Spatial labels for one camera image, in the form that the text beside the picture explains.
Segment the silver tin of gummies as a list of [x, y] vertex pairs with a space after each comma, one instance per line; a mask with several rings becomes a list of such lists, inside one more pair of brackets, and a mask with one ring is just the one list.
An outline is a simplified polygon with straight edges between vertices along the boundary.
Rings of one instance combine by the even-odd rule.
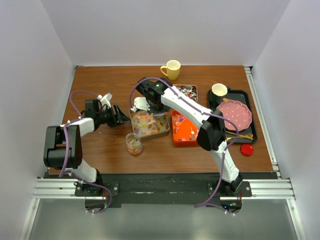
[[146, 110], [129, 110], [132, 131], [141, 139], [160, 137], [170, 131], [170, 125], [165, 115], [155, 115]]

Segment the clear plastic jar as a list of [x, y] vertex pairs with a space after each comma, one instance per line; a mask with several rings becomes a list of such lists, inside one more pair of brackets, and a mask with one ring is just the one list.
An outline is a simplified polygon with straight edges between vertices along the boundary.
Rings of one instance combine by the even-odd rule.
[[125, 137], [127, 150], [131, 155], [139, 155], [142, 152], [142, 143], [140, 137], [136, 133], [129, 133]]

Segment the gold tin of lollipops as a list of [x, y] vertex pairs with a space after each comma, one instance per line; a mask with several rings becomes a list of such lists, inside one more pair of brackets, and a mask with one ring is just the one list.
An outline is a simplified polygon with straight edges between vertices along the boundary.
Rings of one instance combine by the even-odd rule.
[[198, 101], [198, 88], [196, 85], [175, 84], [174, 86], [191, 100]]

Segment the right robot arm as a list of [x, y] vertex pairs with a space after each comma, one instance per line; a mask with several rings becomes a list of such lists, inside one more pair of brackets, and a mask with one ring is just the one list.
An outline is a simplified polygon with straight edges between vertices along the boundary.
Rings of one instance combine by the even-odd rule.
[[190, 120], [198, 129], [198, 145], [209, 151], [216, 165], [220, 167], [217, 189], [230, 197], [241, 190], [243, 176], [229, 152], [229, 147], [235, 141], [228, 143], [226, 139], [225, 121], [235, 127], [234, 122], [223, 117], [221, 111], [212, 111], [193, 101], [171, 82], [162, 78], [144, 77], [133, 89], [143, 95], [153, 107], [160, 107], [161, 112], [168, 107]]

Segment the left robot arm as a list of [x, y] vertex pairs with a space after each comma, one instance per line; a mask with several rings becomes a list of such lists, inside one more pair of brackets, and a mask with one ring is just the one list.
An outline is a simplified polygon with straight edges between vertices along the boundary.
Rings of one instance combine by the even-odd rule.
[[130, 121], [117, 104], [108, 100], [88, 99], [78, 119], [46, 129], [43, 162], [46, 167], [71, 175], [79, 182], [80, 190], [92, 196], [105, 193], [100, 172], [83, 159], [82, 137], [96, 131], [101, 125], [110, 128]]

